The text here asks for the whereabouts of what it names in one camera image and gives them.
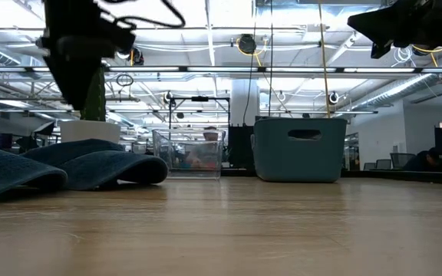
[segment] pillar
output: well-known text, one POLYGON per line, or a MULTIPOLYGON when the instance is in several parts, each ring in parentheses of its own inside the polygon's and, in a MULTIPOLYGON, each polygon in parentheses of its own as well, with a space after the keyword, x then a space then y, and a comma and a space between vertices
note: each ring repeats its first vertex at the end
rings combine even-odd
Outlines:
POLYGON ((260 89, 257 80, 233 80, 231 90, 231 120, 230 125, 234 127, 243 126, 243 116, 246 109, 245 124, 253 126, 255 116, 260 115, 260 89))

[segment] desk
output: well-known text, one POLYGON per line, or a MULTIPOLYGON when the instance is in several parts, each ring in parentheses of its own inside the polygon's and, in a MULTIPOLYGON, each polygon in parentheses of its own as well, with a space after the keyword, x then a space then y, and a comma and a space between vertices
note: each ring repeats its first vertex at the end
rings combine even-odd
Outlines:
POLYGON ((167 181, 0 202, 0 275, 442 275, 442 185, 167 181))

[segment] metal frame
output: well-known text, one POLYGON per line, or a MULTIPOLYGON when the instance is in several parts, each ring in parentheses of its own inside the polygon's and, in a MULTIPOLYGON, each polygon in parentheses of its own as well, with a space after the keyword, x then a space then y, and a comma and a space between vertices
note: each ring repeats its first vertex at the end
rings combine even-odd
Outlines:
MULTIPOLYGON (((227 67, 227 66, 140 66, 106 67, 109 73, 266 73, 274 74, 318 74, 323 67, 227 67)), ((0 67, 0 73, 49 73, 48 67, 0 67)), ((442 67, 327 67, 327 74, 442 74, 442 67)))
MULTIPOLYGON (((180 111, 176 111, 176 109, 178 107, 180 107, 186 100, 191 100, 191 101, 195 101, 194 99, 199 98, 199 97, 171 97, 170 101, 168 102, 168 129, 171 130, 172 129, 172 113, 211 113, 209 110, 180 110, 180 111), (175 108, 172 109, 172 102, 175 100, 179 100, 180 102, 176 104, 175 108)), ((203 99, 207 99, 209 100, 214 100, 215 102, 217 102, 219 104, 220 107, 222 107, 223 111, 220 110, 214 110, 215 113, 223 113, 226 112, 228 113, 228 125, 229 122, 231 121, 231 98, 229 97, 202 97, 203 99), (223 107, 223 105, 218 101, 218 100, 225 100, 228 102, 228 110, 226 108, 223 107)))

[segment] teal storage bin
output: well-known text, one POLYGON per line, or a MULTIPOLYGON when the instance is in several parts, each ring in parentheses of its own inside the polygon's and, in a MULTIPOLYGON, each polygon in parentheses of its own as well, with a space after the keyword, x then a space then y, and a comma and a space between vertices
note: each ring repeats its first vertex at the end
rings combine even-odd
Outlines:
POLYGON ((335 182, 341 176, 347 121, 269 118, 255 123, 257 175, 270 182, 335 182))

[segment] transparent bin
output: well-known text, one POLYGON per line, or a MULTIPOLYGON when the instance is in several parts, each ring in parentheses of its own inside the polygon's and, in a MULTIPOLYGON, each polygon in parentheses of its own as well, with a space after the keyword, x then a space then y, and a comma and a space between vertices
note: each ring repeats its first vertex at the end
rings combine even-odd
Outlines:
POLYGON ((154 155, 167 163, 169 178, 218 179, 224 137, 222 130, 153 130, 154 155))

